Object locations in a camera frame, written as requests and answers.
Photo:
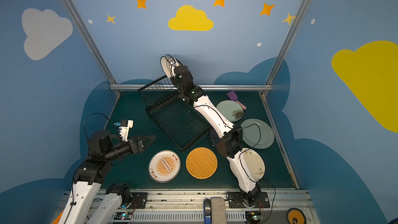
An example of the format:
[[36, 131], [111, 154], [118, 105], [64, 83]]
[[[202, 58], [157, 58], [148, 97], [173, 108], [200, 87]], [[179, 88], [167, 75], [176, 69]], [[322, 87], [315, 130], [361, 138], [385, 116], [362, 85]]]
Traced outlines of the orange sunburst plate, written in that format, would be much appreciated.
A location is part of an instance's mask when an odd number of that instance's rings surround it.
[[171, 67], [183, 66], [183, 63], [174, 57], [169, 58], [169, 63]]
[[181, 159], [171, 150], [163, 150], [155, 154], [148, 166], [150, 177], [158, 183], [172, 181], [180, 172]]

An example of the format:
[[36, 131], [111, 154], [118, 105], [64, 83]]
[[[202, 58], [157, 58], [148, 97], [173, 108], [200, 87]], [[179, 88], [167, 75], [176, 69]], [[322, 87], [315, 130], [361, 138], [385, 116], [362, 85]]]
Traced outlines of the black wire dish rack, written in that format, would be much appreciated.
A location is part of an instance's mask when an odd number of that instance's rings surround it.
[[179, 97], [167, 76], [139, 88], [138, 92], [146, 105], [147, 115], [181, 152], [208, 133], [210, 124]]

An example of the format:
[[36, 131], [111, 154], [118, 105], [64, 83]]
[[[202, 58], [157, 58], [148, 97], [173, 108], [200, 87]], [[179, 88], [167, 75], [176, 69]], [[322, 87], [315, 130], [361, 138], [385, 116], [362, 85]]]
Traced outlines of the yellow woven round mat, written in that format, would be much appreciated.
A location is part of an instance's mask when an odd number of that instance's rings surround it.
[[208, 179], [214, 175], [218, 160], [213, 151], [206, 147], [198, 147], [189, 152], [186, 158], [186, 168], [196, 179]]

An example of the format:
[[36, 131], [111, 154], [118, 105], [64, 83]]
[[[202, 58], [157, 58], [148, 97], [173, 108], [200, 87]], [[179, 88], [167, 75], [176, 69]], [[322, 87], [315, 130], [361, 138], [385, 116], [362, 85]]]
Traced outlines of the dark blue plate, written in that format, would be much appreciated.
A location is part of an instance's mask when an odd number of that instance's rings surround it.
[[208, 132], [208, 136], [209, 136], [209, 140], [210, 140], [211, 145], [212, 145], [213, 147], [216, 147], [217, 144], [218, 144], [219, 141], [220, 141], [220, 138], [219, 138], [217, 132], [215, 131], [215, 129], [210, 128], [210, 129], [209, 129], [209, 132]]

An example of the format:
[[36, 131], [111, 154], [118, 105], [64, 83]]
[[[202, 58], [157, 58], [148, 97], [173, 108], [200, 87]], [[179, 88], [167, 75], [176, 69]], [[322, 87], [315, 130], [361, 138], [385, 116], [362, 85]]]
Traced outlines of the white cloud emblem plate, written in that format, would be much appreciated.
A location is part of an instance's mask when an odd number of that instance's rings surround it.
[[165, 75], [171, 79], [174, 77], [173, 67], [174, 67], [174, 59], [170, 55], [164, 55], [160, 59], [161, 67], [165, 73]]

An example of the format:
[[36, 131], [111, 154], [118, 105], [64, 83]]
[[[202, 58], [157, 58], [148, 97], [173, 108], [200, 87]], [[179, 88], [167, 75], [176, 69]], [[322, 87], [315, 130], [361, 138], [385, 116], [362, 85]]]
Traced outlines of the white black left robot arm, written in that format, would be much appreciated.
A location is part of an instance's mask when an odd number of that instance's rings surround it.
[[[70, 196], [59, 220], [60, 224], [83, 224], [95, 196], [112, 168], [112, 162], [129, 154], [144, 152], [156, 139], [154, 135], [133, 136], [114, 145], [112, 138], [116, 137], [108, 130], [101, 130], [87, 139], [88, 156], [74, 173]], [[89, 223], [108, 223], [119, 207], [130, 202], [129, 187], [126, 184], [113, 184]]]

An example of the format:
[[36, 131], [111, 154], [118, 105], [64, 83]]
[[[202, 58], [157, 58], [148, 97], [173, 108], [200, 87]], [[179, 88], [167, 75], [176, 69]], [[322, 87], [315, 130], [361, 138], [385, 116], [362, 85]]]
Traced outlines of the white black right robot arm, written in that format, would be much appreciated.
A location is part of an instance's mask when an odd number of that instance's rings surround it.
[[177, 88], [180, 97], [193, 106], [213, 127], [218, 139], [215, 147], [229, 161], [231, 171], [238, 180], [243, 202], [254, 206], [261, 194], [259, 181], [265, 173], [261, 156], [251, 148], [242, 146], [243, 129], [228, 121], [211, 102], [201, 87], [193, 83], [187, 66], [166, 65], [165, 74]]

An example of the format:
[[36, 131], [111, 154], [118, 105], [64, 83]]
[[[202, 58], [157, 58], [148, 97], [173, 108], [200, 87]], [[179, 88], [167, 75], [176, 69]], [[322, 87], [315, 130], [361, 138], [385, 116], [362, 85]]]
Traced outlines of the left green circuit board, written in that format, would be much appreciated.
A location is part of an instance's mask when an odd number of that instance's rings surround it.
[[116, 220], [131, 220], [133, 217], [132, 212], [117, 212], [114, 215], [114, 221]]

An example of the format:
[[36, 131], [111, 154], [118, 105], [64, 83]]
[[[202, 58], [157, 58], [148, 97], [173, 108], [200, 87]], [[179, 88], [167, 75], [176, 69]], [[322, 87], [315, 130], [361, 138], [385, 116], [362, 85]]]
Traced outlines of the green circuit board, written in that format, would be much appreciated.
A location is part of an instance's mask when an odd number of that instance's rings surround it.
[[245, 212], [245, 224], [259, 224], [263, 216], [259, 212]]
[[132, 212], [117, 212], [114, 215], [114, 221], [116, 220], [131, 220], [133, 217]]

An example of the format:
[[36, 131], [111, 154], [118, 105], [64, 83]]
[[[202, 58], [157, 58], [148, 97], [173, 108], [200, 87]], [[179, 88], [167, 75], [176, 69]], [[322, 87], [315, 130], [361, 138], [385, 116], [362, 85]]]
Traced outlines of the pale green flower plate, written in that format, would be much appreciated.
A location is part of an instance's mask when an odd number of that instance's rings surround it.
[[244, 115], [243, 108], [231, 100], [220, 102], [216, 108], [230, 122], [239, 121]]

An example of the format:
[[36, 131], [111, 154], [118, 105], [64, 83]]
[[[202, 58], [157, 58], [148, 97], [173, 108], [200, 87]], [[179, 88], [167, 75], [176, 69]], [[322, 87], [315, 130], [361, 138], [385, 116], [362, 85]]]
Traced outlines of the grey blue block tool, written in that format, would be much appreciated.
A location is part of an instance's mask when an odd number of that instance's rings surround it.
[[222, 197], [203, 201], [204, 224], [227, 224], [226, 204]]

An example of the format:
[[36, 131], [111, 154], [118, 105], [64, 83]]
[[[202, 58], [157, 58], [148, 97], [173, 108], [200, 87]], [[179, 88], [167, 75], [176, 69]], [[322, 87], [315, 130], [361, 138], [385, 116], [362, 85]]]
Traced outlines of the purple pink spatula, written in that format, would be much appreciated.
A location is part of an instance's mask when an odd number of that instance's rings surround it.
[[242, 109], [243, 109], [244, 111], [247, 109], [247, 107], [246, 107], [244, 104], [242, 104], [242, 103], [238, 100], [238, 96], [237, 96], [237, 94], [235, 93], [235, 91], [230, 91], [230, 92], [228, 92], [228, 93], [227, 93], [227, 96], [228, 96], [228, 98], [229, 98], [231, 101], [234, 101], [234, 102], [238, 103], [238, 104], [242, 107]]

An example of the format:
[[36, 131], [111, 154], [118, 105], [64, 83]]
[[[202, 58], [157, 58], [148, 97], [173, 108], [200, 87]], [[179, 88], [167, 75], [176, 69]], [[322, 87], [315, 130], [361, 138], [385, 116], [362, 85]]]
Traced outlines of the pale green plain plate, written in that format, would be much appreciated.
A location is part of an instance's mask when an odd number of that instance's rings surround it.
[[243, 141], [255, 149], [267, 149], [272, 146], [275, 136], [272, 128], [260, 119], [247, 119], [241, 123]]

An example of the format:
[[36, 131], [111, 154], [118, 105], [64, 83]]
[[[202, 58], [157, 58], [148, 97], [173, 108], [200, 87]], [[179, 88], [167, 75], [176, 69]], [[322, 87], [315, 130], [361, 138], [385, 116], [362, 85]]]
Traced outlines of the cream floral sprig plate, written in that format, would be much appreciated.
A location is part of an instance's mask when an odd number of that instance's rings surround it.
[[243, 148], [239, 156], [243, 168], [253, 181], [259, 181], [265, 174], [265, 164], [262, 157], [254, 150]]

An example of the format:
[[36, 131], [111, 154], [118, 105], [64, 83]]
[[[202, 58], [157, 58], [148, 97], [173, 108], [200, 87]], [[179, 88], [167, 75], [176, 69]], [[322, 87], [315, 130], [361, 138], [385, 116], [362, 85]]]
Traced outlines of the right green circuit board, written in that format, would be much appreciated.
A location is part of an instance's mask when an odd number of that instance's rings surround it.
[[263, 216], [259, 212], [245, 212], [245, 224], [259, 224]]

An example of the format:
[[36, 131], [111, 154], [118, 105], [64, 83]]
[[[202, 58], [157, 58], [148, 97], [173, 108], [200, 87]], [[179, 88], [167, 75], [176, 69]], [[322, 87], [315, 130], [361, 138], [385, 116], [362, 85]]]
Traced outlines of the yellow black round disc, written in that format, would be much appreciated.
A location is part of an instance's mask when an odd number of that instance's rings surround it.
[[289, 224], [307, 224], [304, 212], [298, 208], [291, 208], [287, 211], [287, 221]]

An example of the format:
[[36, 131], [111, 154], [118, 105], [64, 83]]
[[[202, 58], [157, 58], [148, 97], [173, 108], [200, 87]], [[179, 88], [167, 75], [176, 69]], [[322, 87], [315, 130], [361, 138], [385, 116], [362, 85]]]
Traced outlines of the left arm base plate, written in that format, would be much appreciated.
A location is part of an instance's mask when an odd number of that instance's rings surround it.
[[126, 209], [144, 209], [146, 207], [147, 192], [131, 192], [130, 201], [125, 206]]

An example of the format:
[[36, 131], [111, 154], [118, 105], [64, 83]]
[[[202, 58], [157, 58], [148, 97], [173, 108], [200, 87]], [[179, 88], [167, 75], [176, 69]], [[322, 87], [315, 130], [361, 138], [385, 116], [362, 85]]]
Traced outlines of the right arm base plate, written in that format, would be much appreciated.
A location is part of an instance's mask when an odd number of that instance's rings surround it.
[[241, 192], [228, 191], [226, 193], [229, 208], [270, 208], [271, 203], [266, 192], [261, 192], [257, 200], [249, 204], [244, 200]]

